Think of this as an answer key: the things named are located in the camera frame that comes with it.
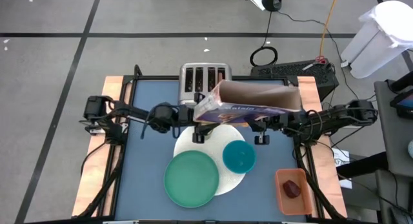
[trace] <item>orange container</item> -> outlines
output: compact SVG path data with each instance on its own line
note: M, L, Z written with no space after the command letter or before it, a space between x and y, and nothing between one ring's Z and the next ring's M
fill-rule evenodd
M289 198L284 191L283 184L288 180L300 187L301 193L296 198ZM276 172L276 187L278 207L285 215L311 214L312 205L310 192L308 191L305 172L301 168L279 169Z

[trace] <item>cardboard box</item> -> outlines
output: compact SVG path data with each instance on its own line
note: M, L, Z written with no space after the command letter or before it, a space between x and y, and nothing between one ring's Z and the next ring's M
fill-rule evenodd
M194 121L204 123L245 123L287 112L299 112L297 87L221 81L194 108Z

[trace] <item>wooden table edge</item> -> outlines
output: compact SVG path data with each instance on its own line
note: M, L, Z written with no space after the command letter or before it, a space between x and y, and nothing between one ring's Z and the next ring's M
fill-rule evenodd
M102 95L110 96L115 100L119 99L121 92L123 76L107 76L105 84L103 85ZM321 111L321 103L318 96L316 81L314 77L298 77L300 95L305 110ZM129 101L131 87L126 88L125 102ZM88 153L99 146L103 140L104 135L100 134L90 138ZM319 139L320 142L330 146L330 141L326 136ZM341 187L339 184L336 165L332 157L331 150L322 144L317 144L312 147L312 154L314 158L314 166L316 168L317 180L321 191L337 209L337 211L347 216ZM106 162L109 155L109 145L103 146L85 163L85 169L79 183L76 201L74 204L72 215L78 215L87 208L89 203L93 200L99 189L103 184L103 176L105 174ZM110 205L112 202L113 185L106 195L104 215L109 215ZM312 194L313 212L312 216L317 217L317 210L314 202L314 195Z

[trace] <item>red scissors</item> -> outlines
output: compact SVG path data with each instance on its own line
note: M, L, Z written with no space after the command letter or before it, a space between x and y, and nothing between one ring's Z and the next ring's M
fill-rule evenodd
M310 67L314 65L325 65L326 63L327 63L327 59L324 56L317 56L314 62L307 65L305 68L303 68L303 71L309 69Z

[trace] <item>green plate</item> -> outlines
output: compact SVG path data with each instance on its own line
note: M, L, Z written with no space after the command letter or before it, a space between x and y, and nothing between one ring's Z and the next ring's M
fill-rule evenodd
M197 150L188 150L175 156L168 164L163 183L173 202L185 208L196 208L214 197L219 172L211 157Z

